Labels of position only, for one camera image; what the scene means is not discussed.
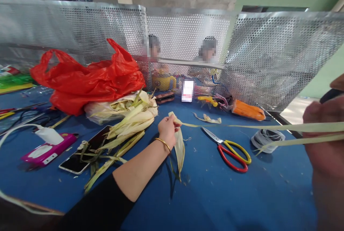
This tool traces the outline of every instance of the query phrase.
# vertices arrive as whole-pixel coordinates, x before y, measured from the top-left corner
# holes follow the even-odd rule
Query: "gold bangle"
[[[167,147],[168,150],[169,150],[169,155],[170,155],[170,154],[171,154],[171,149],[170,149],[169,146],[166,144],[166,142],[164,142],[162,139],[159,139],[159,138],[155,138],[155,139],[161,141],[163,144],[166,145],[166,147]]]

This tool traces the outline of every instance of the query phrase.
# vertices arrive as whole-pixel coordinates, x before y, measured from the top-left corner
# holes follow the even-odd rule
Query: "smartphone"
[[[89,146],[86,149],[85,153],[94,153],[92,151],[90,151],[90,149],[95,150],[98,149],[100,147],[100,145],[102,144],[105,135],[110,131],[111,126],[108,125],[106,126],[104,129],[102,129],[99,133],[97,133],[95,136],[93,136],[90,140],[89,140]],[[82,150],[77,150],[75,153],[81,153]],[[89,163],[86,162],[81,162],[80,161],[80,156],[81,155],[76,155],[76,154],[72,154],[69,158],[67,158],[63,163],[61,163],[61,165],[59,165],[58,167],[60,169],[66,170],[68,172],[71,172],[73,174],[81,174],[83,171],[85,171],[85,169],[89,166]],[[82,159],[83,160],[88,160],[93,158],[92,156],[83,156]]]
[[[192,102],[194,97],[194,80],[193,79],[184,79],[182,87],[182,102]]]

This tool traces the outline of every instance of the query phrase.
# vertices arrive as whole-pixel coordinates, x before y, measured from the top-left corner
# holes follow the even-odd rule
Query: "hand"
[[[343,122],[344,96],[333,98],[324,104],[314,101],[303,116],[304,123]],[[303,133],[304,138],[325,135],[326,133]],[[314,172],[324,177],[344,180],[344,140],[306,144],[306,151]]]
[[[169,148],[176,144],[175,133],[179,130],[180,124],[174,123],[175,116],[167,116],[158,124],[159,139],[167,143]]]

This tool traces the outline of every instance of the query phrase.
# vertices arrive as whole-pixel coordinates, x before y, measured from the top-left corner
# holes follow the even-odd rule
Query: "red scissor handle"
[[[224,160],[224,162],[233,170],[238,171],[240,173],[246,173],[248,168],[247,168],[247,164],[238,156],[236,156],[235,154],[233,154],[232,152],[230,152],[229,150],[227,150],[225,147],[218,145],[218,150],[220,152],[220,155],[222,157],[222,159]],[[238,161],[244,168],[238,168],[236,166],[234,166],[232,163],[230,163],[230,161],[226,158],[225,153],[227,153],[228,155],[230,155],[232,158],[234,158],[236,161]]]
[[[0,109],[0,114],[8,113],[8,112],[13,111],[13,110],[15,110],[15,108],[12,108],[12,109]]]

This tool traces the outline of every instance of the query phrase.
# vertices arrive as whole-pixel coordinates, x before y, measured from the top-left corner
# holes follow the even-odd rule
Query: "perforated metal panel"
[[[217,83],[222,71],[220,69],[159,62],[151,62],[151,66],[153,90],[181,94],[182,81],[192,78],[195,81],[195,97],[221,91],[222,86]]]
[[[192,61],[199,55],[204,39],[217,41],[211,63],[224,63],[221,53],[235,13],[221,10],[147,8],[148,34],[158,37],[161,57]]]
[[[231,94],[282,111],[343,43],[344,15],[1,0],[0,32],[0,64],[32,67],[54,48],[88,65],[111,58],[112,38],[137,60],[148,90],[180,93],[182,78],[193,78],[196,96]],[[149,34],[160,58],[150,57]]]
[[[142,54],[145,8],[139,5],[2,0],[0,12],[0,46],[11,47],[2,55],[7,60],[25,58],[35,65],[41,53],[27,50],[56,48],[87,65],[111,58],[107,38]]]
[[[343,41],[342,14],[240,14],[221,79],[246,103],[282,111]]]

